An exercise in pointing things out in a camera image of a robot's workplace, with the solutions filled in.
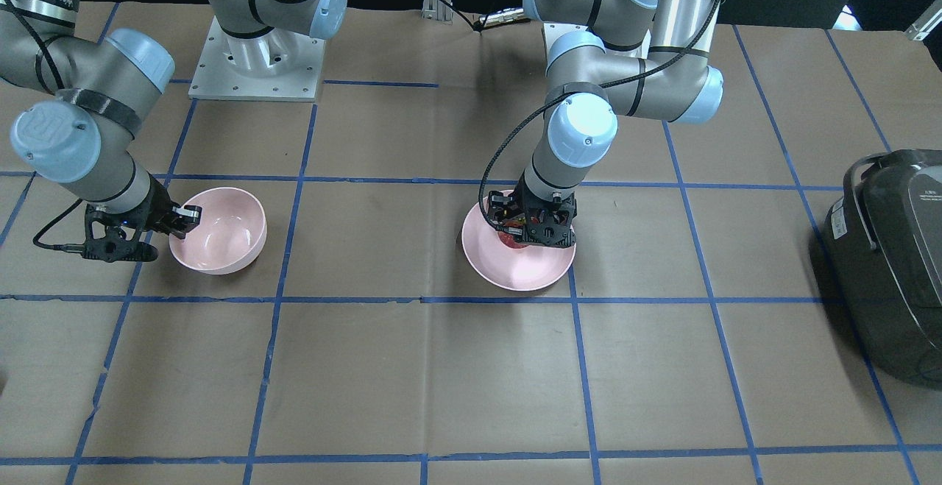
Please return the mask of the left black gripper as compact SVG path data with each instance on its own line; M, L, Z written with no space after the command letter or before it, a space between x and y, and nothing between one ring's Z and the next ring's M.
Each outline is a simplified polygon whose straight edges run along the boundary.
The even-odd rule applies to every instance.
M527 220L529 246L570 248L576 245L576 234L572 227L578 214L575 194L561 199L558 194L545 201L527 189L509 192L491 191L487 196L487 223L497 233L502 217L524 213Z

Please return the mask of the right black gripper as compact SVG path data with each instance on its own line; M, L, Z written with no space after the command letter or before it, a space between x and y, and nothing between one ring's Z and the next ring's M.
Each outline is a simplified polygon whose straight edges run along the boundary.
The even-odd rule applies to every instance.
M123 213L108 213L101 207L85 206L85 241L81 257L92 261L155 261L156 247L142 240L147 231L185 239L199 226L202 207L180 205L154 177L144 200Z

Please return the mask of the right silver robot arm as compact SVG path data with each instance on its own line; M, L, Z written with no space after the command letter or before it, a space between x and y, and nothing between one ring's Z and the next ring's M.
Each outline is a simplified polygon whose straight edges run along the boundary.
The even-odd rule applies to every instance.
M153 261L146 231L178 239L201 208L175 202L128 151L174 76L168 50L138 30L95 43L74 34L81 0L2 0L2 82L49 99L11 124L11 149L85 206L85 239L51 251L95 261ZM339 32L347 0L208 0L239 74L278 76L300 43Z

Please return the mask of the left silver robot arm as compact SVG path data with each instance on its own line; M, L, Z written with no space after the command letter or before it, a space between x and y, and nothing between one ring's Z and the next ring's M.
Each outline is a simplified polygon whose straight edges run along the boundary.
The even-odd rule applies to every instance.
M576 187L609 152L620 116L701 123L723 75L709 64L724 0L523 0L528 18L572 24L546 52L542 135L514 190L480 190L481 216L509 246L568 248Z

